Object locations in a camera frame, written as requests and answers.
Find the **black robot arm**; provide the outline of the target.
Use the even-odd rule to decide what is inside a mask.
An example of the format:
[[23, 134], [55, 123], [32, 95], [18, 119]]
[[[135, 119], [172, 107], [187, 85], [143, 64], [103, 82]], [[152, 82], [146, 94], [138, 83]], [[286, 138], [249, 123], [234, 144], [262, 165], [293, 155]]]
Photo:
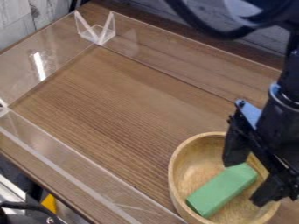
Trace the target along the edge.
[[225, 5], [247, 28], [278, 25], [290, 31], [285, 68], [266, 105], [235, 102], [222, 156], [233, 166], [255, 155], [266, 167], [269, 175], [250, 197], [262, 207], [283, 198], [299, 200], [299, 0], [225, 0]]

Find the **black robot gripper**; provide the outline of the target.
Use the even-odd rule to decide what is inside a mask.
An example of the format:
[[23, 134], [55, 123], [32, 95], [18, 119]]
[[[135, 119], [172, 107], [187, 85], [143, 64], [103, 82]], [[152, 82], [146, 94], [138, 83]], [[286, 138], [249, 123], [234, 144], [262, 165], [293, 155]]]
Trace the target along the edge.
[[263, 108], [243, 100], [235, 106], [225, 139], [225, 166], [239, 165], [254, 155], [266, 168], [266, 181], [250, 197], [255, 206], [283, 198], [299, 200], [299, 102], [273, 84]]

